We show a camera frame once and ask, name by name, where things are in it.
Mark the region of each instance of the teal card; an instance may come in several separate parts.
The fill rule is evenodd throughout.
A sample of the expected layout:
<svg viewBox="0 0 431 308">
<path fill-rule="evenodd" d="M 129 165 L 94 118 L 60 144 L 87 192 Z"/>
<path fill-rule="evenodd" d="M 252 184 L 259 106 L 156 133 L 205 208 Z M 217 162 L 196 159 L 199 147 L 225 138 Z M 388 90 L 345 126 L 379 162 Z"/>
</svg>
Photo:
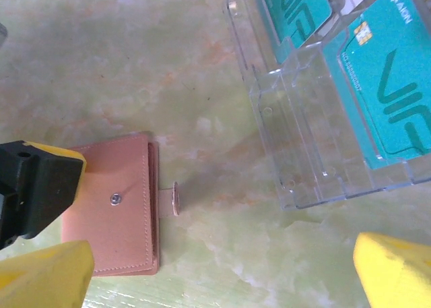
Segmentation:
<svg viewBox="0 0 431 308">
<path fill-rule="evenodd" d="M 377 0 L 324 54 L 370 168 L 431 152 L 431 37 L 413 0 Z"/>
<path fill-rule="evenodd" d="M 290 52 L 286 38 L 301 47 L 331 16 L 328 0 L 257 0 L 278 63 Z"/>
</svg>

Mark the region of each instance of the stitching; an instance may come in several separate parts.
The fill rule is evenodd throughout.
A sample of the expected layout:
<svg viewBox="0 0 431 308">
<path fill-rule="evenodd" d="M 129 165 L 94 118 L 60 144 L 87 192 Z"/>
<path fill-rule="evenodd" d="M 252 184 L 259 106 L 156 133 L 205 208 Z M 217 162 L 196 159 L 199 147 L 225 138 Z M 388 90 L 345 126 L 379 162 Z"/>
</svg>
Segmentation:
<svg viewBox="0 0 431 308">
<path fill-rule="evenodd" d="M 122 137 L 122 138 L 120 138 L 118 140 L 111 141 L 111 142 L 98 142 L 98 143 L 95 143 L 95 144 L 92 144 L 92 145 L 89 145 L 89 146 L 81 146 L 81 147 L 78 147 L 78 148 L 74 148 L 74 150 L 87 150 L 88 148 L 93 148 L 95 146 L 99 146 L 99 145 L 102 145 L 102 144 L 103 145 L 111 145 L 111 144 L 121 143 L 121 142 L 128 141 L 128 140 L 137 140 L 139 138 L 141 138 L 141 140 L 142 140 L 142 148 L 141 149 L 143 150 L 143 147 L 144 147 L 144 138 L 143 138 L 143 136 L 139 136 L 139 135 L 138 136 L 133 136 L 133 137 L 131 137 L 131 136 Z M 146 183 L 146 180 L 145 180 L 144 171 L 145 171 L 145 154 L 143 153 L 142 154 L 142 170 L 141 170 L 141 172 L 142 172 L 142 196 L 143 196 L 144 199 L 146 199 L 147 193 L 145 192 L 145 183 Z M 143 202 L 143 213 L 144 213 L 144 216 L 146 216 L 147 213 L 148 213 L 147 202 L 145 202 L 145 201 Z M 124 270 L 124 269 L 127 269 L 127 268 L 139 268 L 141 266 L 146 265 L 148 263 L 148 261 L 149 261 L 149 255 L 148 255 L 148 228 L 147 228 L 147 226 L 145 226 L 145 263 L 141 263 L 141 264 L 138 264 L 138 265 L 132 265 L 132 266 L 121 266 L 121 267 L 116 267 L 116 268 L 107 268 L 107 269 L 101 269 L 101 270 L 94 270 L 94 273 L 113 271 L 113 270 Z"/>
</svg>

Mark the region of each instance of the green marble table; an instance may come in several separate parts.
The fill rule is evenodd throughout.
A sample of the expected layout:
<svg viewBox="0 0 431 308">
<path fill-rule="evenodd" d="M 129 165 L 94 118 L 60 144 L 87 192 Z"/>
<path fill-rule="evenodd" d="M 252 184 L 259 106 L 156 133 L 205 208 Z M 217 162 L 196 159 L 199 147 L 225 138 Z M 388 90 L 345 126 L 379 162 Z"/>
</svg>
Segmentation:
<svg viewBox="0 0 431 308">
<path fill-rule="evenodd" d="M 367 307 L 358 233 L 431 243 L 430 185 L 281 212 L 223 2 L 0 0 L 0 142 L 157 136 L 183 206 L 161 270 L 95 278 L 84 307 Z M 60 223 L 0 258 L 58 243 Z"/>
</svg>

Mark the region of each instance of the pink leather wallet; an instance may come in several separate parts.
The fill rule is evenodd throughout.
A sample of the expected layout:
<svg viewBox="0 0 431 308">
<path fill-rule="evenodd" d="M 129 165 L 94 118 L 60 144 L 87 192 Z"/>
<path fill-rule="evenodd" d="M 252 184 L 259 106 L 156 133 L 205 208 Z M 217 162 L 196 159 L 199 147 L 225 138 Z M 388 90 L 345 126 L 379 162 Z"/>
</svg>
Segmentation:
<svg viewBox="0 0 431 308">
<path fill-rule="evenodd" d="M 62 241 L 85 239 L 94 276 L 158 271 L 158 146 L 143 133 L 75 148 L 87 169 L 73 205 L 63 214 Z M 160 192 L 163 216 L 178 214 L 178 193 Z"/>
</svg>

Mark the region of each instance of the clear acrylic card holder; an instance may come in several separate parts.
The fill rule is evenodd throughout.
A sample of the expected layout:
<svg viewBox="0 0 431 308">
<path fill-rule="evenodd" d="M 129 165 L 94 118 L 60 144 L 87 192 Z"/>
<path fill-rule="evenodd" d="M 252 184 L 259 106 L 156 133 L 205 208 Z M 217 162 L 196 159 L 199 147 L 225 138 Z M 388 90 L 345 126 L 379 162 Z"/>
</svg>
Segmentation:
<svg viewBox="0 0 431 308">
<path fill-rule="evenodd" d="M 268 21 L 259 12 L 262 1 L 226 2 L 238 62 L 285 210 L 431 180 L 431 154 L 382 156 L 383 141 L 376 138 L 341 64 L 351 39 L 348 26 L 374 1 L 365 0 L 346 16 L 333 6 L 337 21 L 331 31 L 323 38 L 311 36 L 299 49 L 289 40 L 282 42 L 280 48 L 288 55 L 282 64 L 274 57 Z M 340 33 L 343 41 L 330 51 Z M 335 78 L 344 79 L 341 88 Z"/>
</svg>

